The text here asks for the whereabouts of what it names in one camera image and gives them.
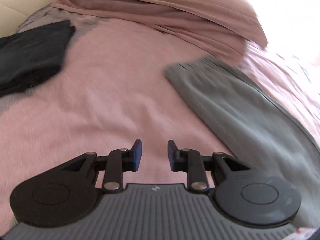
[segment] silver screw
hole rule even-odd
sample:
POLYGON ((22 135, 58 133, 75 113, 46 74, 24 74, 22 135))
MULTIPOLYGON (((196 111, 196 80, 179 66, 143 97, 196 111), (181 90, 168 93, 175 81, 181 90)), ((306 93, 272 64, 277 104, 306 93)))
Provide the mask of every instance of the silver screw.
POLYGON ((120 187, 119 183, 116 183, 114 181, 107 182, 103 186, 105 189, 108 189, 108 190, 116 190, 120 187))
POLYGON ((192 183, 191 187, 195 190, 204 190, 208 187, 208 185, 204 182, 197 181, 197 182, 192 183))

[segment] bed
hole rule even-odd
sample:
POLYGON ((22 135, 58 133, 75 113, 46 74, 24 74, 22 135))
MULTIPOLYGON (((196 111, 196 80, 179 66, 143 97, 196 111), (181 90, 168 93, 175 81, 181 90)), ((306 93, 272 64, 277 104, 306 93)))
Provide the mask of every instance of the bed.
MULTIPOLYGON (((24 10, 14 0, 0 0, 0 13, 8 19, 1 23, 1 36, 66 19, 77 29, 61 73, 26 93, 0 98, 0 169, 5 174, 0 186, 1 234, 13 225, 9 196, 17 184, 84 152, 105 155, 141 139, 140 169, 125 174, 126 183, 185 182, 185 174, 170 171, 166 153, 170 139, 204 155, 232 154, 163 75, 174 62, 212 54, 238 68, 320 142, 316 69, 266 48, 263 30, 246 1, 211 0, 205 8, 205 0, 196 0, 196 8, 195 0, 56 0, 47 6, 52 1, 37 0, 24 10), (242 25, 232 20, 235 15, 225 15, 222 1, 229 9, 240 1, 238 12, 246 16, 237 19, 242 25), (210 10, 224 18, 211 18, 210 10), (150 13, 139 15, 141 11, 150 13), (207 21, 217 23, 209 28, 217 37, 214 41, 201 32, 208 31, 207 21), (198 25, 194 28, 190 22, 198 25)), ((320 156, 313 158, 319 161, 320 156)), ((312 172, 319 180, 319 167, 312 172)), ((304 218, 299 221, 302 226, 320 224, 319 217, 304 218)))

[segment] folded clothing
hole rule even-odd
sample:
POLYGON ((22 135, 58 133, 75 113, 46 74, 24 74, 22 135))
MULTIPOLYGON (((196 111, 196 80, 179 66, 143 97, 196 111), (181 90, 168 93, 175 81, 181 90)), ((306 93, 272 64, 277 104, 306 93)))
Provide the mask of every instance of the folded clothing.
POLYGON ((214 57, 172 65, 165 75, 236 157, 298 188, 298 227, 319 227, 319 147, 296 118, 243 72, 214 57))
POLYGON ((0 38, 0 97, 23 92, 58 73, 75 32, 62 21, 0 38))

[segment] black fabric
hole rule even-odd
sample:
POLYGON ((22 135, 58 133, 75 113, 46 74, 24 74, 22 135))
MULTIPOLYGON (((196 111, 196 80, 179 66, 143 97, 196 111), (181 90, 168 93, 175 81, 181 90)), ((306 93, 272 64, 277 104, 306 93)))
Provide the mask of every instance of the black fabric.
POLYGON ((0 38, 0 97, 23 92, 58 73, 74 32, 70 21, 63 21, 0 38))

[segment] black garment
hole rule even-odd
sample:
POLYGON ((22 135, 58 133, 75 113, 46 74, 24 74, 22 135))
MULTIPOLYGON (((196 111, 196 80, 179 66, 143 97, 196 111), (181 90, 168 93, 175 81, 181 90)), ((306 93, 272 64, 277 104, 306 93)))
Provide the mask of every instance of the black garment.
POLYGON ((75 32, 70 21, 0 38, 0 97, 23 92, 58 73, 75 32))

